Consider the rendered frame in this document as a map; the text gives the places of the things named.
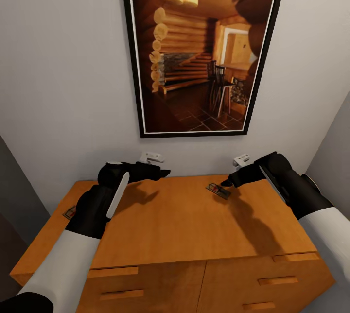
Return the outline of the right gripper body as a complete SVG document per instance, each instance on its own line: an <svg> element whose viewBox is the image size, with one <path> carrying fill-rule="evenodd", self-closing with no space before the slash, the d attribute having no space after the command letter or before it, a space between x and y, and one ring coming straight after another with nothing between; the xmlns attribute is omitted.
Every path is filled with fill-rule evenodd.
<svg viewBox="0 0 350 313"><path fill-rule="evenodd" d="M249 166L247 165L240 170L229 175L234 187L238 188L243 184L255 182L256 180L250 175Z"/></svg>

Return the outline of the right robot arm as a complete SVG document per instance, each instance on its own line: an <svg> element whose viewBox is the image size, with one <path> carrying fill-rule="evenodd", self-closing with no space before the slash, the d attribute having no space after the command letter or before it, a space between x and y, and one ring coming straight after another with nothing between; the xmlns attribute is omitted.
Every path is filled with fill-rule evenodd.
<svg viewBox="0 0 350 313"><path fill-rule="evenodd" d="M243 154L233 160L236 172L222 186L238 188L267 179L283 202L289 206L341 290L350 300L350 220L322 196L307 175L299 176L289 161L276 151L246 165ZM243 167L245 166L245 167Z"/></svg>

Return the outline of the mousetrap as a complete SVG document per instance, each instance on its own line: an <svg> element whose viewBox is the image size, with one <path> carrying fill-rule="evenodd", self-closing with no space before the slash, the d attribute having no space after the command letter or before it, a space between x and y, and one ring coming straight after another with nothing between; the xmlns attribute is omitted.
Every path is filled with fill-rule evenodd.
<svg viewBox="0 0 350 313"><path fill-rule="evenodd" d="M225 200L227 200L229 198L229 196L231 195L231 192L223 189L222 187L210 182L207 186L206 189L208 189L209 191L217 194L218 196L224 198Z"/></svg>
<svg viewBox="0 0 350 313"><path fill-rule="evenodd" d="M75 215L76 213L76 206L71 207L69 210L67 210L63 215L71 220L71 218Z"/></svg>

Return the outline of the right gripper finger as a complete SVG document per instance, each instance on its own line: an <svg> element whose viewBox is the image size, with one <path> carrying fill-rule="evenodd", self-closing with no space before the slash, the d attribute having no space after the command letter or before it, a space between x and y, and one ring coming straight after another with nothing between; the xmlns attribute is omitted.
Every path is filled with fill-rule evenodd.
<svg viewBox="0 0 350 313"><path fill-rule="evenodd" d="M221 183L221 185L222 185L222 186L226 186L226 187L231 187L231 186L233 185L233 183L232 183L230 177L228 176L228 179L225 180L225 181L223 181L223 182Z"/></svg>

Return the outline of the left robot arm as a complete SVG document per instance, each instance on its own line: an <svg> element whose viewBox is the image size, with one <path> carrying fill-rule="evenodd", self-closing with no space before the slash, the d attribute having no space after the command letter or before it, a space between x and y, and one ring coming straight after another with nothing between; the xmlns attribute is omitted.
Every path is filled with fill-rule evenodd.
<svg viewBox="0 0 350 313"><path fill-rule="evenodd" d="M164 155L143 151L136 164L107 162L98 185L85 192L76 213L50 253L17 296L0 302L0 313L75 313L96 250L127 184L166 177L150 161L164 163Z"/></svg>

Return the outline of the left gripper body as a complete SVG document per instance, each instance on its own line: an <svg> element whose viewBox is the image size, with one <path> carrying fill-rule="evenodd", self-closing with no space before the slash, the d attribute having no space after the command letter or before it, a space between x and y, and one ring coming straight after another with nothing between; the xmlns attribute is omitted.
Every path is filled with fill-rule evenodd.
<svg viewBox="0 0 350 313"><path fill-rule="evenodd" d="M140 161L136 162L136 165L140 168L140 178L138 181L145 180L145 179L151 179L154 181L159 180L160 175L160 166L156 165L149 165L146 163L141 163Z"/></svg>

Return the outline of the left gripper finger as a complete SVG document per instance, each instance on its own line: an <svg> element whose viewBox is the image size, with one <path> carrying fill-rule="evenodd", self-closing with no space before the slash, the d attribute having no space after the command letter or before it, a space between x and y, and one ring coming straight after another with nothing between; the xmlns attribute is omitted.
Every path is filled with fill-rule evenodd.
<svg viewBox="0 0 350 313"><path fill-rule="evenodd" d="M164 177L166 177L168 174L170 174L171 173L171 170L161 170L160 171L160 175L159 175L159 178L161 179L161 178L164 178Z"/></svg>

